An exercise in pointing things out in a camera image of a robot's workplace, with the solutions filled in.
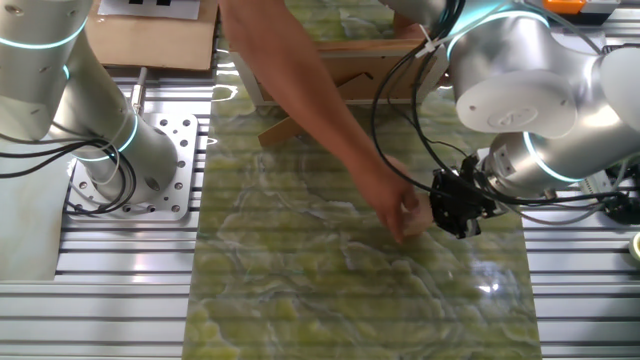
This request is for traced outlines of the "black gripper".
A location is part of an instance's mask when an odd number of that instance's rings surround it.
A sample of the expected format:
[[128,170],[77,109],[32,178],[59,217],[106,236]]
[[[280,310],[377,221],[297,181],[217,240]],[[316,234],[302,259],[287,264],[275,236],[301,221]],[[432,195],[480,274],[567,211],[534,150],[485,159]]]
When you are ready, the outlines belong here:
[[430,201],[444,202],[431,205],[434,224],[458,239],[479,235],[479,219],[496,215],[496,202],[482,194],[477,178],[472,168],[433,171]]

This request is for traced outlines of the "person left hand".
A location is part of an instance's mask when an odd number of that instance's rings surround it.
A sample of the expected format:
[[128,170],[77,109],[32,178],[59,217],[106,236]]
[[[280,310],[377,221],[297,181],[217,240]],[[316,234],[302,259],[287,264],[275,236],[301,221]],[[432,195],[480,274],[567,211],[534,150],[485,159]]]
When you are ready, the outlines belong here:
[[429,196],[402,178],[406,168],[393,157],[364,155],[347,169],[360,194],[398,243],[425,232],[433,223]]

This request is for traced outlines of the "person right hand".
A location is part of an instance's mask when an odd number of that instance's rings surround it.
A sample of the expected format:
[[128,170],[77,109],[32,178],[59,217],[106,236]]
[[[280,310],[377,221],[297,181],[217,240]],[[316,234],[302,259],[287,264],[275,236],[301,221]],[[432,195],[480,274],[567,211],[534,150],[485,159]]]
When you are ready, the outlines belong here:
[[393,33],[396,39],[424,38],[422,27],[399,13],[395,13],[393,17]]

